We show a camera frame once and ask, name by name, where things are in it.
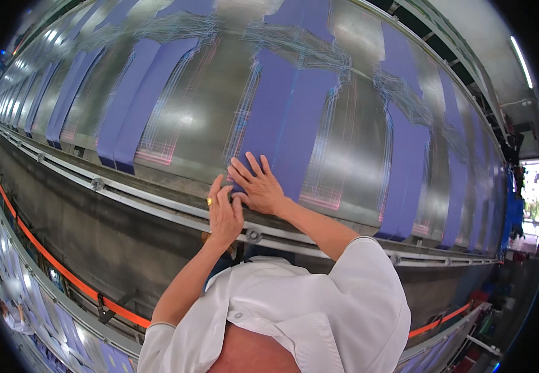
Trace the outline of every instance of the fluorescent light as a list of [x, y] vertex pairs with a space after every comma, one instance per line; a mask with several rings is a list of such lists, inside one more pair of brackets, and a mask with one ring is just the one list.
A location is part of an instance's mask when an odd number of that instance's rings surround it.
[[520, 60], [520, 64], [523, 65], [524, 76], [527, 77], [528, 87], [533, 89], [533, 82], [530, 79], [530, 74], [528, 73], [527, 64], [526, 62], [524, 62], [523, 53], [520, 51], [520, 47], [518, 46], [518, 43], [516, 43], [516, 39], [514, 39], [513, 36], [510, 36], [510, 40], [512, 41], [512, 45], [514, 46], [514, 49], [516, 50], [516, 53], [518, 54], [518, 59]]

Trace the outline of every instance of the finger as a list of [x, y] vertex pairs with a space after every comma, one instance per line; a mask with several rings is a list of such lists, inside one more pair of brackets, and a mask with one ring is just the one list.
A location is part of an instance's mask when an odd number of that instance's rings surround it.
[[242, 175], [242, 177], [244, 177], [246, 181], [251, 182], [254, 179], [254, 176], [246, 167], [244, 167], [243, 163], [240, 160], [236, 159], [235, 157], [232, 157], [230, 162], [232, 163], [232, 166], [238, 171], [238, 173]]
[[224, 175], [220, 174], [216, 177], [216, 179], [213, 181], [213, 184], [211, 184], [211, 188], [209, 189], [209, 194], [207, 197], [214, 198], [218, 191], [220, 191], [221, 187], [221, 181], [224, 179]]
[[236, 193], [233, 193], [232, 198], [238, 198], [241, 203], [247, 206], [249, 205], [249, 196], [247, 196], [246, 193], [243, 193], [242, 191], [237, 191]]
[[255, 172], [255, 175], [257, 176], [264, 175], [263, 171], [261, 171], [261, 167], [259, 167], [259, 163], [257, 163], [255, 156], [251, 152], [244, 153], [244, 156], [247, 157], [247, 160], [251, 164], [251, 168]]
[[234, 211], [234, 217], [236, 218], [236, 221], [240, 224], [243, 224], [243, 204], [240, 201], [240, 197], [236, 196], [234, 199], [232, 199], [232, 210]]
[[238, 171], [236, 170], [236, 168], [234, 168], [233, 166], [228, 166], [228, 173], [230, 174], [230, 176], [232, 176], [234, 181], [241, 187], [244, 188], [245, 186], [249, 184], [249, 182], [242, 175], [240, 175]]
[[271, 168], [269, 168], [269, 162], [267, 161], [267, 157], [263, 154], [261, 154], [261, 164], [263, 165], [263, 172], [265, 172], [265, 175], [271, 175]]
[[234, 188], [234, 186], [226, 185], [217, 192], [217, 203], [220, 205], [221, 209], [224, 209], [230, 205], [230, 202], [228, 202], [228, 193], [230, 193], [232, 188]]

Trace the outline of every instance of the ceiling light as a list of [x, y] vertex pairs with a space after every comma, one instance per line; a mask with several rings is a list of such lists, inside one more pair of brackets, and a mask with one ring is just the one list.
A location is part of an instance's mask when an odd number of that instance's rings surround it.
[[530, 79], [530, 74], [528, 73], [527, 64], [524, 61], [523, 53], [520, 51], [520, 47], [518, 46], [518, 43], [516, 43], [516, 39], [514, 39], [513, 36], [510, 36], [510, 40], [512, 41], [514, 50], [516, 50], [516, 54], [518, 54], [518, 59], [520, 60], [520, 64], [523, 66], [524, 76], [527, 77], [528, 87], [532, 89], [533, 82]]

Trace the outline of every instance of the man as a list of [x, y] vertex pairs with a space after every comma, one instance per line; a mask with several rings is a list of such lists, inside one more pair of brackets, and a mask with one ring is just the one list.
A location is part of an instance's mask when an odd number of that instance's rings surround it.
[[[246, 191], [211, 186], [211, 236], [162, 294], [145, 334], [137, 373], [391, 372], [406, 345], [410, 310], [381, 246], [297, 205], [246, 153], [252, 174], [232, 158], [230, 176]], [[336, 261], [310, 274], [280, 257], [255, 256], [209, 273], [243, 229], [241, 202], [307, 234]]]
[[22, 304], [19, 304], [17, 307], [12, 306], [9, 308], [6, 303], [0, 299], [0, 314], [2, 314], [4, 322], [10, 329], [26, 335], [33, 335], [35, 333], [25, 318], [25, 310]]

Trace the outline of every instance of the hand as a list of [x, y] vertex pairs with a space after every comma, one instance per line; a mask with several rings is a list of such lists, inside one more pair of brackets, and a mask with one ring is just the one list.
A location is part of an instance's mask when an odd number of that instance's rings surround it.
[[236, 192], [232, 196], [240, 198], [251, 210], [258, 213], [279, 215], [280, 209], [291, 199], [284, 196], [284, 190], [271, 173], [265, 155], [261, 155], [263, 170], [251, 152], [245, 153], [245, 156], [256, 176], [253, 176], [239, 160], [232, 158], [232, 165], [228, 166], [228, 173], [247, 192], [246, 194]]
[[209, 205], [211, 236], [208, 241], [215, 242], [221, 250], [226, 250], [243, 230], [244, 218], [240, 198], [235, 197], [232, 205], [228, 201], [232, 186], [220, 189], [223, 177], [224, 175], [216, 177], [208, 194], [211, 198], [211, 205]]

